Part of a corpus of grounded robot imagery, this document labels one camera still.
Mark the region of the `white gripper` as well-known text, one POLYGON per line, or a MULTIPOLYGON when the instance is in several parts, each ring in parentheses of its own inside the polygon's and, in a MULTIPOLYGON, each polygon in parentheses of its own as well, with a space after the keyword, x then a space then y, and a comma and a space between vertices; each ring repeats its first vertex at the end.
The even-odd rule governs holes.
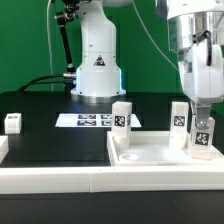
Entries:
POLYGON ((211 103, 221 102, 224 96, 224 70, 221 47, 212 46, 212 63, 207 65, 207 44, 193 46, 178 62, 181 86, 192 101, 192 113, 198 129, 209 128, 211 103))

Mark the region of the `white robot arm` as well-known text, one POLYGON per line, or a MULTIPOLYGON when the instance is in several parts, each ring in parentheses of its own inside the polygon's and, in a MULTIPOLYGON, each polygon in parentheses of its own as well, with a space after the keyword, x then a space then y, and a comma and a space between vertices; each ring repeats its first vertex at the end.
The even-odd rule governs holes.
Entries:
MULTIPOLYGON (((134 0, 63 0, 65 19, 81 22, 82 63, 72 94, 91 100, 123 94, 116 64, 116 28, 103 9, 134 0)), ((211 105, 224 98, 224 0, 155 0, 168 25, 169 49, 177 54, 184 94, 194 126, 210 127, 211 105)))

